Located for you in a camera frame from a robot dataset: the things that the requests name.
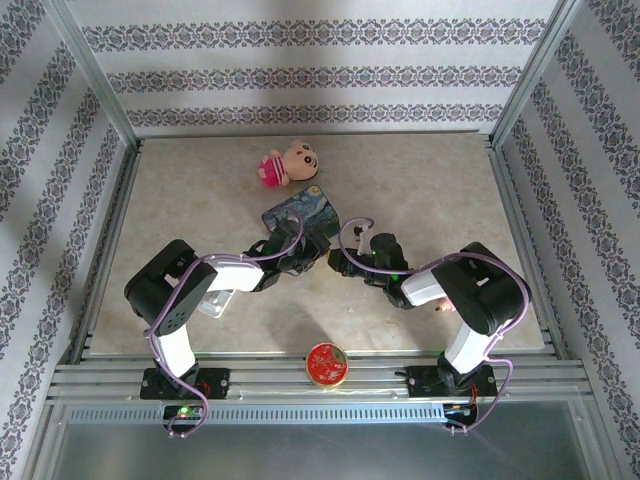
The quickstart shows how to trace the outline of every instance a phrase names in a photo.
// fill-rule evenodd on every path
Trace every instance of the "round tin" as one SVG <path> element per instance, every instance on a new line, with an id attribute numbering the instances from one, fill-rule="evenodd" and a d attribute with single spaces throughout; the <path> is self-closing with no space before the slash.
<path id="1" fill-rule="evenodd" d="M 320 343 L 311 349 L 306 359 L 307 374 L 321 387 L 337 387 L 349 371 L 347 354 L 333 343 Z"/>

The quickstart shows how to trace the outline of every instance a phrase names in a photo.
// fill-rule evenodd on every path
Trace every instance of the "table surface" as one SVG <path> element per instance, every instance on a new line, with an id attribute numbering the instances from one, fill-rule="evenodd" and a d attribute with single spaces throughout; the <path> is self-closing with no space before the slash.
<path id="1" fill-rule="evenodd" d="M 306 137 L 321 170 L 307 182 L 265 188 L 257 165 L 293 137 L 155 139 L 144 144 L 109 274 L 91 354 L 148 354 L 144 320 L 124 298 L 127 281 L 168 242 L 199 254 L 239 253 L 266 238 L 261 214 L 317 184 L 342 222 L 366 215 L 392 232 L 417 267 L 478 240 L 520 264 L 482 138 L 476 134 Z M 224 315 L 187 323 L 196 352 L 306 353 L 332 341 L 348 352 L 439 352 L 461 319 L 433 305 L 392 307 L 383 292 L 342 278 L 324 259 L 262 293 L 238 292 Z M 496 351 L 543 348 L 533 310 Z"/>

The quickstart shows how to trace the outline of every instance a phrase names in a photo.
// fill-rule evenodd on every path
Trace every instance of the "pink plush doll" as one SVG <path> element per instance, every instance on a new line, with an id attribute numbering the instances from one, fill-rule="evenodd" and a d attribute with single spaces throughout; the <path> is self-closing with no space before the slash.
<path id="1" fill-rule="evenodd" d="M 271 150 L 258 167 L 258 175 L 267 187 L 288 185 L 290 180 L 308 180 L 318 173 L 318 156 L 302 140 L 296 140 L 282 155 Z"/>

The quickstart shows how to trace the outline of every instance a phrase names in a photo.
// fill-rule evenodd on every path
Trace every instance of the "white wall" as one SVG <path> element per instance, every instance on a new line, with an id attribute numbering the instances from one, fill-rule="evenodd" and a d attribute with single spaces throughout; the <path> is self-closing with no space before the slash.
<path id="1" fill-rule="evenodd" d="M 640 477 L 640 16 L 585 3 L 503 153 L 564 341 Z"/>
<path id="2" fill-rule="evenodd" d="M 480 129 L 555 0 L 76 0 L 136 131 Z"/>
<path id="3" fill-rule="evenodd" d="M 0 479 L 19 478 L 124 146 L 42 6 L 0 0 Z"/>

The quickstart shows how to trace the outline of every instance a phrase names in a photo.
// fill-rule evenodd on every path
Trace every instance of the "doll head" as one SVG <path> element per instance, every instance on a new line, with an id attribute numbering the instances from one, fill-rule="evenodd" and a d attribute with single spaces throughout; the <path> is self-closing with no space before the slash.
<path id="1" fill-rule="evenodd" d="M 302 140 L 296 140 L 284 152 L 282 163 L 291 180 L 308 180 L 318 173 L 318 156 Z"/>

